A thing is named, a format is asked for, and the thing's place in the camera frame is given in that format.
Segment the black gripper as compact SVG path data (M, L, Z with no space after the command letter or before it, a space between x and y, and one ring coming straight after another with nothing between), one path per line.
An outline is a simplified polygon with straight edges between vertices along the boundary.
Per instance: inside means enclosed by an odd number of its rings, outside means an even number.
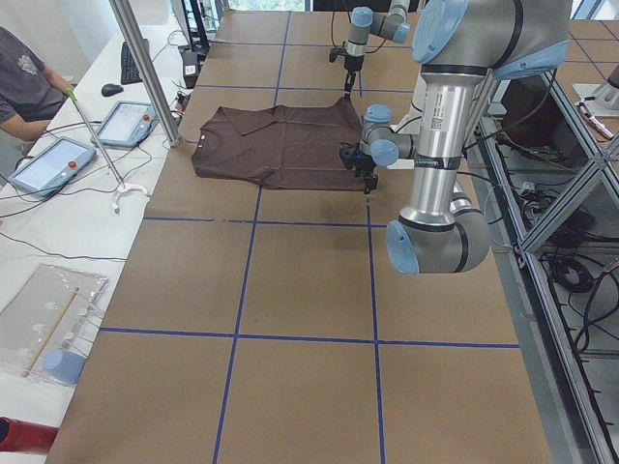
M343 97L347 99L348 101L351 100L351 93L353 91L354 84L356 81L356 76L357 76L356 73L358 73L362 69L363 64L364 64L363 55L354 56L354 55L346 54L344 57L344 68L346 69L347 74L344 80Z
M377 189L378 176L374 174L375 164L370 163L356 163L354 170L355 176L364 179L364 194L370 194L373 190Z

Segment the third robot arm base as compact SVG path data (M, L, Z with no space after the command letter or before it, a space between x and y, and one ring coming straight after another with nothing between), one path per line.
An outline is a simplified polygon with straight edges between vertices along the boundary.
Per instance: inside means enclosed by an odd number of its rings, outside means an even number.
M618 117L618 68L602 84L577 83L573 88L591 115L599 118Z

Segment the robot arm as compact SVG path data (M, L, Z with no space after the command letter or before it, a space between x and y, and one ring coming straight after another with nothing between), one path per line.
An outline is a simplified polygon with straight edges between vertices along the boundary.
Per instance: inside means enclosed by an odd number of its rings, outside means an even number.
M557 69L569 42L568 1L431 1L412 43L426 84L420 133L390 126L385 105L368 108L359 152L388 166L414 161L411 195L387 226L387 249L403 274L449 274L477 267L489 249L481 211L457 184L474 94L486 77L511 80Z
M346 76L343 85L344 97L349 100L358 73L362 70L367 54L368 38L375 36L386 41L402 44L411 30L408 22L410 1L394 0L386 14L376 13L370 7L360 6L352 10L347 40L334 46L330 61L338 56L344 59Z

